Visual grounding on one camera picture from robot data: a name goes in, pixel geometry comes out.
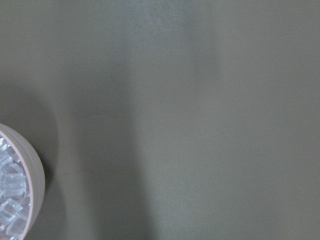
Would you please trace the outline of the brown table mat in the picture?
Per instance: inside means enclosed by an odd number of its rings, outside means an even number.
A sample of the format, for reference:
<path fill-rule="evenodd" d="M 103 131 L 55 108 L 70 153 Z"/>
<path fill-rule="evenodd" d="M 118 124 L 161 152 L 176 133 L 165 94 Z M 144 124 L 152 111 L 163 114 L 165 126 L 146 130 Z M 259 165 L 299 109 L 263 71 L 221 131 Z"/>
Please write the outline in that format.
<path fill-rule="evenodd" d="M 317 0 L 3 0 L 28 240 L 317 240 Z"/>

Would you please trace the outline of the pink ice bowl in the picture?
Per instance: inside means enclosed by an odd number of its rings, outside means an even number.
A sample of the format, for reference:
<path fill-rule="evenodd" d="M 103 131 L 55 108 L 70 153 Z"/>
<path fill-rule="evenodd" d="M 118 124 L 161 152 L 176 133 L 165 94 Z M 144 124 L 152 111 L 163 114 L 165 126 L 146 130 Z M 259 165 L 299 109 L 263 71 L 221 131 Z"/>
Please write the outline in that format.
<path fill-rule="evenodd" d="M 8 126 L 1 124 L 0 137 L 4 137 L 14 148 L 22 162 L 27 177 L 30 208 L 21 239 L 23 240 L 35 223 L 44 201 L 46 185 L 44 168 L 36 150 L 21 134 Z"/>

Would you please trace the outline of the clear ice cubes pile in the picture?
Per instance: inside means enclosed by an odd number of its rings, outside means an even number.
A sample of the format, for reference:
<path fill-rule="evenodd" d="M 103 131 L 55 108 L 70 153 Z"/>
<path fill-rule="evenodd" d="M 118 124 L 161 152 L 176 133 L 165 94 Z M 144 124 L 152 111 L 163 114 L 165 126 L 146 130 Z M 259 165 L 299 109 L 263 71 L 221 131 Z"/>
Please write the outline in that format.
<path fill-rule="evenodd" d="M 0 138 L 0 238 L 21 240 L 30 211 L 25 169 L 14 148 Z"/>

